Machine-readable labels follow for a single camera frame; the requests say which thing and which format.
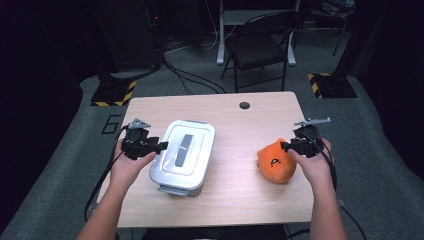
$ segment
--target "human arm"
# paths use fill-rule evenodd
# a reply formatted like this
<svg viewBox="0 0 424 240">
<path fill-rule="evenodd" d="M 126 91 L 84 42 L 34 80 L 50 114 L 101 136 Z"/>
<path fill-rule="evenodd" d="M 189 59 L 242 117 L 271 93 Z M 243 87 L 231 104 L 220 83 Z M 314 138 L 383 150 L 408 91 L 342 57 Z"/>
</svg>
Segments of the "human arm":
<svg viewBox="0 0 424 240">
<path fill-rule="evenodd" d="M 135 161 L 121 154 L 122 140 L 118 141 L 115 158 L 110 172 L 110 182 L 93 215 L 79 233 L 77 239 L 115 239 L 122 202 L 141 169 L 156 156 L 155 152 Z"/>
<path fill-rule="evenodd" d="M 328 156 L 329 151 L 331 151 L 331 143 L 325 139 L 323 139 L 323 142 L 328 147 L 328 150 L 324 149 L 324 153 Z M 306 158 L 293 149 L 289 149 L 287 152 L 302 167 L 305 177 L 312 187 L 314 205 L 310 239 L 348 239 L 340 215 L 330 168 L 324 156 L 320 153 L 314 157 Z"/>
</svg>

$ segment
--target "person's lap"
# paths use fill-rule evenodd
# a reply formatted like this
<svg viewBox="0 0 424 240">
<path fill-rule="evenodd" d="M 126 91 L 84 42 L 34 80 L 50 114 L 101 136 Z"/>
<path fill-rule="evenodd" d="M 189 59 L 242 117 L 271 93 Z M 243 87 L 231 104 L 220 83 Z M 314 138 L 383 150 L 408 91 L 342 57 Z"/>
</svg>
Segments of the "person's lap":
<svg viewBox="0 0 424 240">
<path fill-rule="evenodd" d="M 149 228 L 143 240 L 157 239 L 286 239 L 284 224 L 193 227 L 193 228 Z"/>
</svg>

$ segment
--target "storage box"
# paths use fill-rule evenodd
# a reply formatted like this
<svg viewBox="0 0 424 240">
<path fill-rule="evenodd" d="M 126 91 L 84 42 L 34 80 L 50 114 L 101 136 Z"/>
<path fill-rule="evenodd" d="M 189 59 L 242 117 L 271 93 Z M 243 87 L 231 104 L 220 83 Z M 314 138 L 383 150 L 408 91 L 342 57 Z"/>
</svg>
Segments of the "storage box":
<svg viewBox="0 0 424 240">
<path fill-rule="evenodd" d="M 207 123 L 177 120 L 165 132 L 168 149 L 152 161 L 150 178 L 159 191 L 180 196 L 200 194 L 209 166 L 215 129 Z"/>
</svg>

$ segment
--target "person's right hand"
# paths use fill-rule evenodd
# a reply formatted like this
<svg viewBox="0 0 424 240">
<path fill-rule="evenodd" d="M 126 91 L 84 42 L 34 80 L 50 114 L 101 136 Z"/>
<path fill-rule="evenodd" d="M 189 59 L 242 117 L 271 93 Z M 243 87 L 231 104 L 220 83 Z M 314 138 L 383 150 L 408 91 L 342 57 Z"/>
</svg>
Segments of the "person's right hand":
<svg viewBox="0 0 424 240">
<path fill-rule="evenodd" d="M 328 147 L 329 151 L 331 151 L 331 143 L 326 139 L 322 139 L 322 141 Z M 323 151 L 327 156 L 330 156 L 325 147 Z M 330 168 L 321 153 L 311 158 L 301 156 L 293 149 L 289 149 L 287 153 L 302 167 L 303 173 L 313 189 L 329 186 L 333 187 Z"/>
</svg>

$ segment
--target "forearm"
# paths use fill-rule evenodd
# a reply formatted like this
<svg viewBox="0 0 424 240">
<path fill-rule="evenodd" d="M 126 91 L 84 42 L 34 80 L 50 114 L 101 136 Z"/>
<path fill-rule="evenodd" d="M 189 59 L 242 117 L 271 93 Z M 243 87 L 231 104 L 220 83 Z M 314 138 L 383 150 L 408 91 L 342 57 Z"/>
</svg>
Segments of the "forearm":
<svg viewBox="0 0 424 240">
<path fill-rule="evenodd" d="M 348 239 L 333 187 L 316 187 L 313 192 L 311 239 Z"/>
<path fill-rule="evenodd" d="M 109 186 L 77 239 L 115 239 L 122 202 L 127 189 Z"/>
</svg>

